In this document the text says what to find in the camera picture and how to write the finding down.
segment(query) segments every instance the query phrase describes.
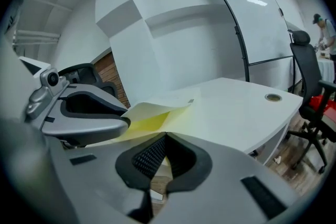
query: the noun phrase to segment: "whiteboard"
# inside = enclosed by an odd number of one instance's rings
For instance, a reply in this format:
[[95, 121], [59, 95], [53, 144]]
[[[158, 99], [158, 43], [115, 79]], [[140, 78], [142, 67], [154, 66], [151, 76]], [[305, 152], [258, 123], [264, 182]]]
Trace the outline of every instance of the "whiteboard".
[[292, 56], [290, 36], [276, 0], [226, 0], [240, 27], [248, 63]]

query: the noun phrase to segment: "office chair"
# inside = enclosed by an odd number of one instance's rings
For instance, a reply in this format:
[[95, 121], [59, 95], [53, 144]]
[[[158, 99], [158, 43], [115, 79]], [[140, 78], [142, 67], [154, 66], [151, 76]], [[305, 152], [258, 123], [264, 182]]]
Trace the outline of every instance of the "office chair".
[[[322, 76], [317, 62], [316, 53], [314, 47], [309, 44], [309, 35], [304, 31], [293, 31], [292, 38], [293, 42], [290, 44], [290, 48], [299, 66], [304, 88], [302, 96], [303, 102], [299, 112], [302, 118], [310, 122], [309, 124], [306, 122], [304, 123], [302, 132], [288, 131], [288, 135], [286, 136], [289, 138], [290, 135], [295, 135], [309, 141], [308, 146], [304, 149], [304, 152], [298, 161], [292, 166], [292, 169], [296, 169], [311, 145], [314, 145], [324, 163], [324, 166], [319, 169], [319, 174], [322, 174], [326, 168], [327, 159], [319, 140], [328, 138], [330, 141], [336, 142], [336, 132], [330, 124], [326, 123], [327, 121], [323, 115], [330, 95], [336, 91], [336, 85], [321, 80]], [[324, 89], [323, 98], [317, 111], [315, 111], [309, 106], [309, 102], [313, 96], [320, 95], [322, 89]]]
[[118, 98], [117, 87], [113, 82], [103, 82], [100, 78], [95, 66], [91, 63], [81, 63], [72, 67], [68, 67], [58, 72], [59, 76], [64, 76], [66, 79], [74, 84], [89, 84], [102, 89], [103, 91]]

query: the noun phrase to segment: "whiteboard frame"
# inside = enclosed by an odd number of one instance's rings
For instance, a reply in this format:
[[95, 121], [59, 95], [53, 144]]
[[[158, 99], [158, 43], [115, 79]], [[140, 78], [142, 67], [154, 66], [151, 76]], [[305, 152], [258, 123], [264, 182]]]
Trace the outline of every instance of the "whiteboard frame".
[[[250, 82], [250, 73], [249, 73], [249, 67], [250, 66], [255, 66], [255, 65], [259, 65], [261, 63], [266, 63], [266, 62], [272, 62], [272, 61], [276, 61], [276, 60], [280, 60], [280, 59], [285, 59], [285, 58], [293, 58], [293, 63], [295, 63], [295, 59], [294, 59], [294, 55], [290, 55], [290, 56], [283, 56], [283, 57], [279, 57], [279, 58], [274, 58], [274, 59], [269, 59], [269, 60], [264, 60], [264, 61], [260, 61], [260, 62], [254, 62], [254, 63], [249, 63], [248, 61], [248, 55], [247, 55], [247, 51], [246, 51], [246, 46], [245, 46], [245, 41], [244, 41], [244, 37], [242, 35], [242, 31], [240, 29], [240, 26], [239, 26], [239, 23], [238, 23], [238, 20], [230, 6], [230, 4], [228, 3], [227, 0], [224, 0], [225, 4], [227, 5], [232, 17], [233, 17], [233, 20], [235, 21], [235, 30], [236, 30], [236, 35], [238, 37], [238, 40], [239, 40], [239, 44], [240, 44], [240, 49], [242, 50], [242, 59], [244, 61], [244, 69], [245, 69], [245, 80], [247, 82]], [[282, 9], [280, 8], [277, 0], [275, 0], [275, 2], [277, 3], [281, 13], [282, 13], [282, 17], [283, 17], [283, 12], [282, 12]], [[295, 74], [295, 67], [294, 67], [294, 70], [293, 70], [293, 86], [292, 86], [292, 91], [294, 90], [294, 86], [295, 86], [295, 77], [296, 77], [296, 74]]]

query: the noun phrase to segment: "black cap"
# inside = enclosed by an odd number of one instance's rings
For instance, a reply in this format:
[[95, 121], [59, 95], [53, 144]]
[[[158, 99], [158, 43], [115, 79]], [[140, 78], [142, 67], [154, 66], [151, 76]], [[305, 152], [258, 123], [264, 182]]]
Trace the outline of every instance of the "black cap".
[[314, 14], [314, 20], [313, 20], [313, 24], [317, 24], [317, 22], [319, 21], [319, 18], [321, 18], [320, 14], [315, 13]]

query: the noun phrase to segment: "brick wall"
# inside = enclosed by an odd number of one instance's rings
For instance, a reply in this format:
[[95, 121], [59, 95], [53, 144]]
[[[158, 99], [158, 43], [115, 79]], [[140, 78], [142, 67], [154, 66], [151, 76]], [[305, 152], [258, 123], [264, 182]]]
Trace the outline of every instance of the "brick wall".
[[128, 101], [124, 87], [121, 83], [112, 53], [109, 53], [101, 58], [98, 62], [94, 64], [94, 66], [96, 67], [96, 70], [99, 72], [99, 75], [104, 82], [111, 81], [115, 84], [118, 90], [119, 101], [123, 103], [124, 106], [129, 108], [130, 102]]

